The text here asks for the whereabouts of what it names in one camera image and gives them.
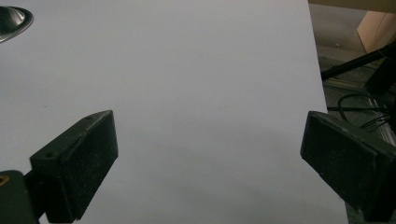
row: black plastic part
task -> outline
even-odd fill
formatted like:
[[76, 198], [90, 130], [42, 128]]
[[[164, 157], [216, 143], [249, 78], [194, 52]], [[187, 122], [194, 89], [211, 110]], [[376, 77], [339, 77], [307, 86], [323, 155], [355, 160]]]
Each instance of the black plastic part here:
[[363, 55], [357, 59], [337, 65], [329, 70], [321, 72], [320, 73], [321, 78], [322, 80], [326, 80], [328, 78], [338, 76], [347, 71], [363, 66], [367, 63], [375, 62], [376, 60], [382, 59], [385, 56], [388, 57], [390, 55], [395, 55], [395, 53], [396, 53], [396, 43], [388, 44], [382, 49], [378, 49], [376, 51]]
[[366, 82], [366, 89], [371, 94], [382, 95], [396, 82], [396, 61], [386, 59]]
[[46, 212], [45, 183], [33, 171], [25, 175], [24, 181], [29, 191], [35, 218], [39, 219]]
[[0, 223], [37, 224], [29, 191], [19, 171], [0, 172]]
[[367, 221], [396, 207], [396, 148], [330, 115], [309, 112], [301, 155]]
[[46, 183], [49, 222], [81, 219], [117, 157], [112, 111], [81, 119], [37, 151], [30, 161], [33, 176]]

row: clamp jaw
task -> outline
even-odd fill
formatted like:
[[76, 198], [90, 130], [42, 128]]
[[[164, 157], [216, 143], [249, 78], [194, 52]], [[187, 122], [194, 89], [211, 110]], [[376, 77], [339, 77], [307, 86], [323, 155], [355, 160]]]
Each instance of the clamp jaw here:
[[32, 171], [0, 172], [4, 224], [81, 219], [114, 160], [118, 146], [113, 112], [89, 115], [30, 157]]
[[366, 221], [396, 208], [396, 147], [343, 120], [309, 112], [302, 158]]

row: metal rim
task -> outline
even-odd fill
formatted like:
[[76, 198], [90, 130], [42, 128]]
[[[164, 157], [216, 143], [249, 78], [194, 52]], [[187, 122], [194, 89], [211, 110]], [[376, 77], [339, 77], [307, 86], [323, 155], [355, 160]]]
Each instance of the metal rim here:
[[23, 31], [25, 31], [27, 28], [29, 28], [30, 25], [32, 25], [32, 22], [34, 20], [33, 14], [30, 11], [28, 11], [24, 8], [20, 8], [20, 7], [10, 7], [10, 8], [13, 8], [13, 9], [16, 9], [16, 10], [22, 12], [25, 18], [17, 30], [15, 30], [12, 33], [0, 35], [0, 43], [3, 43], [5, 41], [19, 35]]
[[9, 180], [9, 176], [7, 175], [0, 175], [0, 187], [5, 185]]

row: textured clamp pad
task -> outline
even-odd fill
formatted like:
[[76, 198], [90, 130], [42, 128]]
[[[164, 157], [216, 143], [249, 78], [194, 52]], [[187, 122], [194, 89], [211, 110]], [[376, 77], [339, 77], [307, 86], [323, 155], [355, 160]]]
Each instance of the textured clamp pad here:
[[35, 175], [46, 182], [49, 222], [81, 219], [117, 157], [112, 111], [81, 119], [37, 151], [30, 161]]
[[396, 147], [343, 120], [309, 112], [301, 155], [367, 221], [396, 205]]

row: black cable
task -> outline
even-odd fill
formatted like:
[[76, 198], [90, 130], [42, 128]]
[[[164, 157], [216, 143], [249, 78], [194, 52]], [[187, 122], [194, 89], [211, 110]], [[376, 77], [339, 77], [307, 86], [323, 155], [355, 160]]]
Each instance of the black cable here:
[[370, 126], [370, 125], [376, 123], [377, 121], [385, 121], [385, 120], [387, 120], [387, 119], [384, 119], [384, 118], [385, 118], [385, 117], [388, 117], [388, 116], [389, 116], [389, 115], [383, 115], [383, 116], [380, 116], [380, 117], [378, 117], [378, 118], [376, 118], [376, 119], [369, 120], [369, 121], [363, 123], [363, 124], [360, 126], [360, 128], [368, 127], [368, 126]]
[[366, 94], [362, 94], [362, 93], [355, 93], [355, 94], [349, 94], [349, 95], [345, 95], [343, 97], [341, 97], [338, 102], [337, 102], [337, 106], [338, 106], [338, 110], [340, 112], [340, 116], [343, 120], [346, 120], [347, 122], [349, 122], [349, 120], [347, 119], [346, 114], [344, 113], [344, 108], [342, 107], [342, 103], [345, 99], [347, 98], [351, 98], [351, 97], [355, 97], [355, 96], [362, 96], [362, 97], [367, 97], [369, 99], [374, 99], [373, 97], [366, 95]]
[[385, 55], [385, 53], [383, 53], [383, 52], [381, 51], [381, 49], [378, 49], [377, 51], [378, 51], [378, 53], [380, 53], [382, 56], [384, 56], [386, 59], [388, 59], [388, 60], [390, 60], [390, 61], [396, 63], [396, 59], [393, 59], [393, 58], [391, 58], [391, 57]]
[[386, 124], [386, 123], [388, 123], [388, 122], [389, 122], [389, 120], [386, 120], [386, 121], [380, 123], [380, 124], [379, 124], [378, 126], [376, 126], [374, 129], [369, 130], [369, 131], [367, 131], [367, 132], [371, 133], [371, 132], [377, 130], [379, 127], [381, 127], [382, 125], [384, 125], [384, 124]]

